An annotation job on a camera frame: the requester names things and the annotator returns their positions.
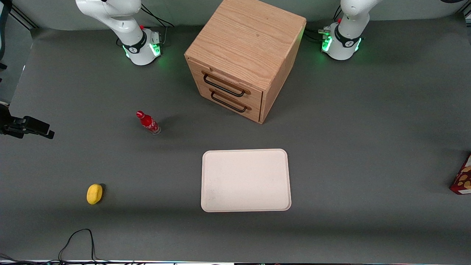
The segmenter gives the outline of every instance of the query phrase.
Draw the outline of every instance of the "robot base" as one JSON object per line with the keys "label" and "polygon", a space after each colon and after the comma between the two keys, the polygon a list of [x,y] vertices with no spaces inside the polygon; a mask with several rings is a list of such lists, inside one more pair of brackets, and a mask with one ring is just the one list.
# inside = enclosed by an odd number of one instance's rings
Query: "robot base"
{"label": "robot base", "polygon": [[143,32],[147,35],[147,41],[141,48],[139,53],[131,53],[123,47],[126,56],[138,66],[144,66],[152,63],[155,58],[161,54],[160,35],[158,32],[153,32],[150,29],[144,29]]}
{"label": "robot base", "polygon": [[[324,31],[333,32],[337,25],[337,22],[332,23],[329,26],[324,27]],[[333,59],[343,61],[352,57],[352,55],[358,50],[360,42],[361,38],[351,47],[345,48],[333,34],[330,34],[327,39],[322,42],[321,51],[327,53]]]}

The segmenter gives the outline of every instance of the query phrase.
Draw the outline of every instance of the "green led light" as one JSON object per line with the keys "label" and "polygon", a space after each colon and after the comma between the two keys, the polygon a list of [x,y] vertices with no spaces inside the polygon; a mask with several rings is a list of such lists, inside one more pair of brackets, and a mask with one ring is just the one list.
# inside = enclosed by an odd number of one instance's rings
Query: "green led light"
{"label": "green led light", "polygon": [[332,43],[332,37],[329,36],[329,37],[328,37],[327,39],[325,39],[324,42],[322,43],[322,50],[328,51],[331,43]]}
{"label": "green led light", "polygon": [[355,48],[355,51],[358,50],[358,47],[359,47],[359,45],[360,45],[360,42],[361,42],[361,38],[358,40],[357,47]]}
{"label": "green led light", "polygon": [[124,52],[126,53],[126,57],[128,57],[128,58],[129,58],[128,51],[126,50],[126,48],[124,47],[124,45],[122,46],[122,48],[124,49]]}
{"label": "green led light", "polygon": [[154,55],[156,57],[160,55],[160,45],[159,44],[149,43],[149,47],[150,47],[150,49],[152,50],[152,52],[154,53]]}

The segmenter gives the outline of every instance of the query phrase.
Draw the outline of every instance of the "red box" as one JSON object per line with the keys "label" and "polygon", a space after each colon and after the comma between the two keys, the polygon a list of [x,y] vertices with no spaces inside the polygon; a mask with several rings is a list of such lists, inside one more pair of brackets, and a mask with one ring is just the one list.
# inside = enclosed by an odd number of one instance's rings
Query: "red box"
{"label": "red box", "polygon": [[458,195],[471,194],[471,155],[468,156],[460,172],[456,175],[450,190]]}

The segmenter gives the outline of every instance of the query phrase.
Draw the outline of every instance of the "bottle cap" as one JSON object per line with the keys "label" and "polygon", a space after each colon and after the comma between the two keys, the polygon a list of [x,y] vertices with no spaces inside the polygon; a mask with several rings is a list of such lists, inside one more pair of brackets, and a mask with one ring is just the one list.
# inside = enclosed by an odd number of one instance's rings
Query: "bottle cap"
{"label": "bottle cap", "polygon": [[144,114],[144,112],[142,112],[142,110],[139,110],[138,112],[136,112],[136,116],[139,119],[142,119],[142,118],[144,118],[145,114]]}

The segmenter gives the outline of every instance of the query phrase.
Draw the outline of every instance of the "wooden cabinet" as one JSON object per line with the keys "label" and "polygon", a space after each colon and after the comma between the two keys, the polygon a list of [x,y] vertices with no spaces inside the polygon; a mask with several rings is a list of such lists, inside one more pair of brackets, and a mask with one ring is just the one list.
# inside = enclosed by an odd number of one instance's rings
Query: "wooden cabinet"
{"label": "wooden cabinet", "polygon": [[200,94],[263,123],[305,25],[305,18],[258,0],[224,0],[185,52]]}

